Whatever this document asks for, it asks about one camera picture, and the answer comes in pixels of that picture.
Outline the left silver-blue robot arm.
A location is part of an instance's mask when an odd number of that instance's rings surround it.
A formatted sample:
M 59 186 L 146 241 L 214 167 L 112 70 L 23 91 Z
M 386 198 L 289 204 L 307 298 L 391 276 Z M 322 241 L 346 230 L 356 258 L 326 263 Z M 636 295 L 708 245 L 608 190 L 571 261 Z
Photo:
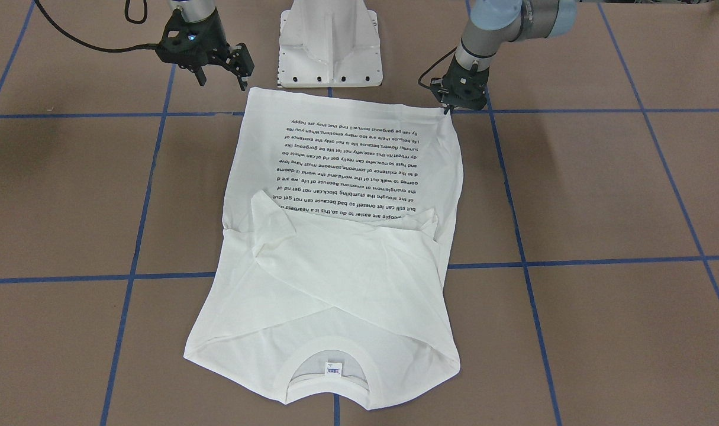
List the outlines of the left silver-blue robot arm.
M 431 91 L 445 113 L 486 106 L 490 65 L 503 43 L 550 38 L 575 24 L 576 1 L 476 1 L 453 59 Z

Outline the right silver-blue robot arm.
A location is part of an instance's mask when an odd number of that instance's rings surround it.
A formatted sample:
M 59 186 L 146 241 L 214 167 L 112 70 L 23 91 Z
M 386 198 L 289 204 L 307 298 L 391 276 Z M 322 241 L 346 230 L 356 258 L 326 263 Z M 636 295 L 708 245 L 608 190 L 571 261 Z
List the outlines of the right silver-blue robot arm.
M 213 1 L 170 1 L 169 18 L 156 48 L 162 62 L 178 65 L 194 73 L 198 84 L 205 86 L 206 65 L 223 67 L 236 76 L 238 86 L 246 90 L 254 69 L 246 44 L 227 42 L 218 9 Z

